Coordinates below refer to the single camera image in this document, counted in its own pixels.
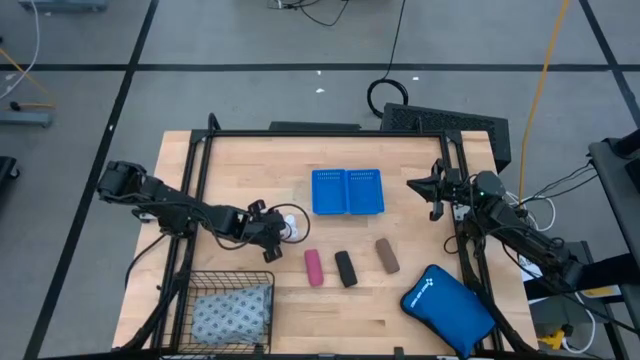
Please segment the yellow power plug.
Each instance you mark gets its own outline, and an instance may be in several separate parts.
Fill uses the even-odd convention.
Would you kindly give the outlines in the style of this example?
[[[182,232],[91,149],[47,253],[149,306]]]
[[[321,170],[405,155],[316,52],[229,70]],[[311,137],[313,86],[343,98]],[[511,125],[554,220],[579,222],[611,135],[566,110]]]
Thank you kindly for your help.
[[[565,324],[563,327],[555,330],[553,333],[539,336],[537,341],[549,346],[552,350],[559,350],[565,348],[566,338],[570,337],[573,333],[573,327]]]

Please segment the pink bandage roll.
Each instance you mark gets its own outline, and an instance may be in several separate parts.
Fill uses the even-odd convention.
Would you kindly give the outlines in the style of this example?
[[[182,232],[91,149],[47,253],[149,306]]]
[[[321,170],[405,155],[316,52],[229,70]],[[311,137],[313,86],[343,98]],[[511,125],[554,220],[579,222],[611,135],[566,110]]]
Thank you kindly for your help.
[[[324,283],[324,272],[322,270],[319,252],[316,249],[309,249],[304,252],[304,260],[308,282],[312,287],[322,286]]]

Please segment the white paper sheet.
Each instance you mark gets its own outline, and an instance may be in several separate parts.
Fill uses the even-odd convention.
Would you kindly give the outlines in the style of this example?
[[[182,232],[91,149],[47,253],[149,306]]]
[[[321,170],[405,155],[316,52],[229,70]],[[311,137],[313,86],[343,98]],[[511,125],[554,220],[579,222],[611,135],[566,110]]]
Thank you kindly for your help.
[[[542,276],[542,272],[540,268],[536,264],[532,263],[526,257],[519,255],[518,262],[521,267],[521,276],[524,282],[533,280]]]

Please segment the black bandage roll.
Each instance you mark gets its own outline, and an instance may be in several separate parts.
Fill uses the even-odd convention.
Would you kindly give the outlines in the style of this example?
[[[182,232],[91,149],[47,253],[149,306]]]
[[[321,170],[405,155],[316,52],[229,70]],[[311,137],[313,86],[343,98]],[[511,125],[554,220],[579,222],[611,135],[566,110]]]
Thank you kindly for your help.
[[[358,283],[353,263],[347,251],[339,251],[334,255],[340,279],[345,288],[352,287]]]

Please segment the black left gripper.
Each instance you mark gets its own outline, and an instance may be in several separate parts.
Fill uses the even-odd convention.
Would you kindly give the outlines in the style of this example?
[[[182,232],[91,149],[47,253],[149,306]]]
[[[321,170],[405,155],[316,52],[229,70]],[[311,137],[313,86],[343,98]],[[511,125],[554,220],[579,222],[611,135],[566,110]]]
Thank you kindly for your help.
[[[262,199],[248,206],[250,218],[243,230],[242,240],[263,249],[263,258],[271,263],[282,257],[281,242],[295,244],[294,239],[282,238],[281,232],[286,229],[285,221],[295,221],[293,214],[280,213],[274,208],[267,208]]]

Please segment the brown bandage roll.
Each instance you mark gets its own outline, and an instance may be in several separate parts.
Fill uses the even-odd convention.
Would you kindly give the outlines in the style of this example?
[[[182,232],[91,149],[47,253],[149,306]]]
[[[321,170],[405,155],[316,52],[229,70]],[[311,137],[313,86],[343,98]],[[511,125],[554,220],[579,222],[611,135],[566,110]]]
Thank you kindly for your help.
[[[388,274],[394,274],[400,271],[399,262],[396,258],[390,242],[386,238],[378,239],[375,242],[375,249],[384,270]]]

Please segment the yellow label strip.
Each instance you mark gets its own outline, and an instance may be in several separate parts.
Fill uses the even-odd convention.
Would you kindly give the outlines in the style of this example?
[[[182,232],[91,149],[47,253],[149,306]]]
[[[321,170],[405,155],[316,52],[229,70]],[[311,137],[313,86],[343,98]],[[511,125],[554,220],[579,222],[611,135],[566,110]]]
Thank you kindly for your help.
[[[607,298],[621,295],[621,290],[618,285],[609,285],[604,287],[592,288],[582,290],[581,294],[587,298]]]

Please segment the yellow rod with black knob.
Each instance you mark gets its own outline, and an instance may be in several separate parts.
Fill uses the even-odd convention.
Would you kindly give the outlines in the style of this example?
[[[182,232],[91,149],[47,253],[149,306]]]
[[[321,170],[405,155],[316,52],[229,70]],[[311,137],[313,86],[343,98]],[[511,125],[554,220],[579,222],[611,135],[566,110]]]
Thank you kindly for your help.
[[[12,101],[9,103],[8,110],[12,111],[23,111],[23,110],[31,110],[31,109],[54,109],[54,104],[47,103],[19,103]]]

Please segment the dark grey side table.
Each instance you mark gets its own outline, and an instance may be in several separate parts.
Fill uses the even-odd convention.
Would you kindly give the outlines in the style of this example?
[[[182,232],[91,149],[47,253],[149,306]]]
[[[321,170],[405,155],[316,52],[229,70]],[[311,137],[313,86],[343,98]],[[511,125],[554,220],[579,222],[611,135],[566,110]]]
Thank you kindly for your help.
[[[630,253],[640,264],[640,129],[588,152]]]

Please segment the blue first aid pouch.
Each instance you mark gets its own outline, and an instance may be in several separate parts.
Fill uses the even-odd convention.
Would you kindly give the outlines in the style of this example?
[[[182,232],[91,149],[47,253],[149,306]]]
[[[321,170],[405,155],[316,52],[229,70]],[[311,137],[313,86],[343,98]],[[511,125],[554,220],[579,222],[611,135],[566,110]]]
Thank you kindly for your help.
[[[400,300],[401,310],[438,335],[467,360],[496,322],[474,292],[438,265],[426,267]]]

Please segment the black metal table frame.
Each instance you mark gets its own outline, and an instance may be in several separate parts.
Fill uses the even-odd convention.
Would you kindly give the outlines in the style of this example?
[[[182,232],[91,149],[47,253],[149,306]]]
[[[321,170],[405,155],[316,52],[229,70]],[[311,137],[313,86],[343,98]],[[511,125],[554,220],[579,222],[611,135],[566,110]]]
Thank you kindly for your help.
[[[197,270],[258,270],[275,276],[271,350],[275,354],[449,354],[426,326],[404,314],[402,295],[436,264],[460,275],[451,254],[450,215],[433,222],[428,205],[407,187],[426,176],[440,156],[435,137],[380,132],[312,132],[279,136],[271,131],[216,134],[205,150],[191,131],[167,131],[145,159],[148,171],[170,186],[186,187],[212,204],[245,207],[262,199],[295,215],[305,239],[285,245],[283,257],[266,263],[260,248],[229,251],[199,233]],[[377,216],[317,216],[311,209],[311,173],[320,168],[376,168],[382,174],[385,211]],[[386,238],[400,271],[388,274],[375,249]],[[316,249],[324,283],[308,282],[304,252]],[[358,283],[345,288],[334,255],[347,251]]]

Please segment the black mesh computer case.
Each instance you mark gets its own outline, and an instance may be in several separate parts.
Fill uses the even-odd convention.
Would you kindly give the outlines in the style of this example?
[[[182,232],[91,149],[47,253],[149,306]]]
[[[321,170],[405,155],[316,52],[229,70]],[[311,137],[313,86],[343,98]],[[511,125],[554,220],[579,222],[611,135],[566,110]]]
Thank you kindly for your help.
[[[485,131],[498,172],[512,160],[508,120],[504,118],[387,103],[382,131]]]

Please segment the black floor object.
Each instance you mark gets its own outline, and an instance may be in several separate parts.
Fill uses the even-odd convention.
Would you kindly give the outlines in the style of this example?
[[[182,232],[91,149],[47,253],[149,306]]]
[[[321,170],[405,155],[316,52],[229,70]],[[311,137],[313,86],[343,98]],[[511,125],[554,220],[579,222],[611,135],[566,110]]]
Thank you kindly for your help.
[[[20,175],[21,171],[15,158],[0,156],[0,198],[14,187]]]

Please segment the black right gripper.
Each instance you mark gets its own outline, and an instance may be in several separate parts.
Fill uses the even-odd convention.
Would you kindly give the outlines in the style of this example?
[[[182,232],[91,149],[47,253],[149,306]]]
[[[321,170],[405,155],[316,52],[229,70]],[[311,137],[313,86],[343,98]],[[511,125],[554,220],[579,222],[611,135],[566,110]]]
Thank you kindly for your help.
[[[469,179],[462,180],[458,168],[447,168],[443,159],[437,159],[431,168],[431,177],[412,179],[407,185],[426,202],[433,204],[429,214],[431,221],[439,220],[444,214],[444,201],[458,206],[471,206]]]

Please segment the grey floor base plate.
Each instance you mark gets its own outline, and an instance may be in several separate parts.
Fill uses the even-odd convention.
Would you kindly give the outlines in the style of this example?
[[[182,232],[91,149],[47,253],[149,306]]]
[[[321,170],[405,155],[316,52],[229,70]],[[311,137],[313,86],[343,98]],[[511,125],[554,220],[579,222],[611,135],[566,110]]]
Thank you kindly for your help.
[[[40,126],[47,128],[53,122],[49,113],[0,111],[0,125]]]
[[[100,12],[108,8],[108,0],[17,0],[25,10],[44,12]]]

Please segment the grey patterned fabric pouch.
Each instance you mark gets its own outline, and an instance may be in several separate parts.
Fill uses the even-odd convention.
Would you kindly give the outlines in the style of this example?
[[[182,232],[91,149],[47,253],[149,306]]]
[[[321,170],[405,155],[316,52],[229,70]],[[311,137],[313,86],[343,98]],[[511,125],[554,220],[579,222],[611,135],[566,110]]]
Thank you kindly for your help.
[[[268,284],[198,297],[191,335],[212,346],[257,344],[270,324],[271,305],[272,286]]]

